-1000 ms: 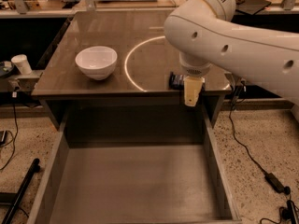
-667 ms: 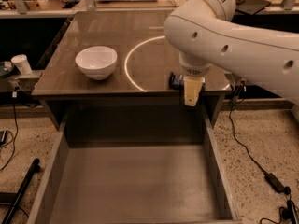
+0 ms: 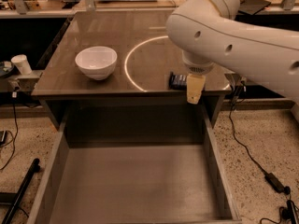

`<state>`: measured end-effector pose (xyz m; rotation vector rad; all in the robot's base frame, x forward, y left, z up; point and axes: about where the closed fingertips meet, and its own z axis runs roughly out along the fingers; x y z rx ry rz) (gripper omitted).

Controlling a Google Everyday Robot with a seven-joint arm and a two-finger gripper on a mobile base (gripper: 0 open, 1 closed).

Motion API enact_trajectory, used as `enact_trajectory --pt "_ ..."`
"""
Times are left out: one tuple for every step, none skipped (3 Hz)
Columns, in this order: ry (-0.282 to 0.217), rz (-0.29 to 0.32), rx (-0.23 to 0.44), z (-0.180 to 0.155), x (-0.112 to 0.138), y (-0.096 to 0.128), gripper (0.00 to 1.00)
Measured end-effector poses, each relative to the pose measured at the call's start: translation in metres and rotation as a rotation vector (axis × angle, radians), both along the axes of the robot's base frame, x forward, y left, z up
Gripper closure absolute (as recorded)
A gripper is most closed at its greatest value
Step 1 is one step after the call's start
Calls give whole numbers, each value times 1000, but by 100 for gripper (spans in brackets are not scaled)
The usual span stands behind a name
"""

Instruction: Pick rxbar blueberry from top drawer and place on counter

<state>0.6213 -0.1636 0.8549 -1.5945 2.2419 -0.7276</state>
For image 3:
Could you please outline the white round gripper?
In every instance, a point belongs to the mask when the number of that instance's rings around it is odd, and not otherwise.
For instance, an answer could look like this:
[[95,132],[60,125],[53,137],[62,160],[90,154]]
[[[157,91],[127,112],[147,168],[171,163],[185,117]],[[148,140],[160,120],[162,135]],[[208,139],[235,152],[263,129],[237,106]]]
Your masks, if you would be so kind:
[[206,75],[213,69],[214,63],[212,61],[195,63],[186,58],[182,58],[182,61],[189,72],[187,75],[187,102],[197,105],[206,84],[206,77],[203,75]]

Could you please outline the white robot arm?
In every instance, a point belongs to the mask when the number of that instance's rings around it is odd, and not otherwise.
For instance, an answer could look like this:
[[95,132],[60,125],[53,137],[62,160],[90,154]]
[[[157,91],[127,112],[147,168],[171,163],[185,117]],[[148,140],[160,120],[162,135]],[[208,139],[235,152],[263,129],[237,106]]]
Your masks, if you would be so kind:
[[299,103],[299,33],[235,20],[239,0],[187,0],[166,22],[195,67],[214,62]]

